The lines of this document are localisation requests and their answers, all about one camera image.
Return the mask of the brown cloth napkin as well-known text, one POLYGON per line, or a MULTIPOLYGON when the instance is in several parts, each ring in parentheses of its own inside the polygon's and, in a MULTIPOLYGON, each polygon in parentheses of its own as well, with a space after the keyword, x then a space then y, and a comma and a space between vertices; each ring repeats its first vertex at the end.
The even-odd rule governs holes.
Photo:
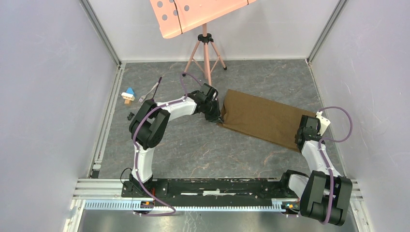
POLYGON ((315 113, 229 89, 221 115, 224 128, 298 152, 295 135, 301 118, 315 113))

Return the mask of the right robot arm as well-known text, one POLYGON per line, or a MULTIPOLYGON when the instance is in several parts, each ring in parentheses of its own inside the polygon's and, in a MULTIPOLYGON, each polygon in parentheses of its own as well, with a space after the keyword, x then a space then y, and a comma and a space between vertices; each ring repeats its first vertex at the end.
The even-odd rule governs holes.
POLYGON ((299 198, 299 213, 323 224, 345 223, 352 193, 352 181, 333 166, 322 139, 325 118, 303 115, 295 143, 306 159, 309 175, 287 170, 281 177, 279 191, 285 197, 299 198))

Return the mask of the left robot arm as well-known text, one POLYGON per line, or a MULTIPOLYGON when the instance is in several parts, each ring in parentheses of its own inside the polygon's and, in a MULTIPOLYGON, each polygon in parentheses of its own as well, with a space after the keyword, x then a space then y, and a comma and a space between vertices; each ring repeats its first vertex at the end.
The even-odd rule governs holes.
POLYGON ((130 181, 134 183, 134 192, 140 197, 146 197, 152 191, 150 180, 153 177, 153 154, 164 136, 169 121, 202 113, 208 122, 223 123, 218 94, 216 88, 205 83, 199 90, 185 93, 176 100, 143 102, 129 126, 134 145, 134 164, 130 181))

